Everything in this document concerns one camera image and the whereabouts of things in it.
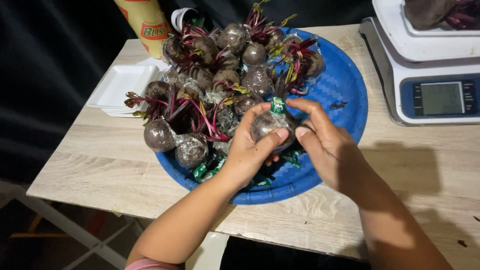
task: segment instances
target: wooden table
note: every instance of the wooden table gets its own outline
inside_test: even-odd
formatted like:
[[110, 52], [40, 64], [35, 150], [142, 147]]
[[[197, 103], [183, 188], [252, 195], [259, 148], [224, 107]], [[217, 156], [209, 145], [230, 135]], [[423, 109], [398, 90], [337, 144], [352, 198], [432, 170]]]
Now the wooden table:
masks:
[[[480, 126], [401, 127], [390, 120], [358, 25], [312, 27], [357, 65], [369, 99], [360, 148], [458, 270], [480, 266]], [[114, 64], [148, 58], [128, 40]], [[187, 194], [145, 145], [141, 119], [84, 107], [27, 192], [30, 196], [156, 218]], [[295, 248], [365, 258], [356, 205], [321, 184], [284, 201], [230, 205], [213, 230]], [[464, 240], [468, 247], [458, 244]]]

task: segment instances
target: fingernail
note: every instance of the fingernail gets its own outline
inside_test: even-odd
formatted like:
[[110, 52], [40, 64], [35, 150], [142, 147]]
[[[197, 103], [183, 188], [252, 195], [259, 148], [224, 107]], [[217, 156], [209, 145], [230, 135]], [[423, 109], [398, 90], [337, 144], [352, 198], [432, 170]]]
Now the fingernail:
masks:
[[285, 128], [281, 128], [279, 130], [276, 131], [276, 134], [282, 138], [282, 139], [285, 139], [288, 137], [288, 130], [285, 129]]
[[295, 135], [297, 136], [297, 138], [300, 138], [303, 135], [305, 135], [305, 133], [307, 133], [307, 131], [311, 131], [311, 129], [303, 127], [303, 126], [299, 126], [299, 127], [297, 127], [297, 129], [295, 129]]

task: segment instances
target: cling film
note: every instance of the cling film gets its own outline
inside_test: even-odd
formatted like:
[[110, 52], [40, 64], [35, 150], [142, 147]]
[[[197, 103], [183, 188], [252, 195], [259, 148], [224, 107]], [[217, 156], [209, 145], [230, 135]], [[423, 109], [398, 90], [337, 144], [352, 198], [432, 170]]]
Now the cling film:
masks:
[[162, 43], [171, 32], [158, 0], [114, 0], [150, 56], [161, 59]]

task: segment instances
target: white scale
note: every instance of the white scale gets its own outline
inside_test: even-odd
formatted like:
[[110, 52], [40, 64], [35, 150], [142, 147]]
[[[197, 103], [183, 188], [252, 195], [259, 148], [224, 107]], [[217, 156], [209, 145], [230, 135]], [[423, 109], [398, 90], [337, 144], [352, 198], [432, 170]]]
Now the white scale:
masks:
[[367, 40], [392, 118], [406, 126], [480, 123], [480, 31], [409, 31], [402, 0], [373, 0]]

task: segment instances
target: blue round tray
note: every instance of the blue round tray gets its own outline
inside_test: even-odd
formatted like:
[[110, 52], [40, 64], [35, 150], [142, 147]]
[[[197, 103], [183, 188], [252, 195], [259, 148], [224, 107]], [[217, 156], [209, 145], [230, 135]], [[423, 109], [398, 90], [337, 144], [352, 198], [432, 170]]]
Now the blue round tray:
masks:
[[[300, 38], [316, 37], [312, 33], [298, 29], [282, 28], [285, 33], [296, 32]], [[320, 102], [332, 122], [344, 127], [358, 144], [365, 129], [368, 114], [367, 89], [363, 78], [353, 61], [339, 47], [321, 37], [318, 46], [324, 57], [325, 70], [316, 80], [315, 85], [307, 83], [309, 93], [303, 98]], [[330, 105], [336, 101], [347, 102], [345, 107], [331, 110]], [[306, 118], [303, 112], [288, 108], [296, 118]], [[193, 190], [198, 183], [185, 179], [189, 171], [181, 167], [171, 153], [156, 153], [156, 157], [165, 171], [188, 190]], [[298, 157], [301, 168], [290, 163], [283, 164], [273, 174], [276, 178], [271, 186], [255, 186], [242, 189], [230, 201], [232, 204], [254, 205], [272, 203], [291, 198], [303, 193], [322, 182], [307, 154]]]

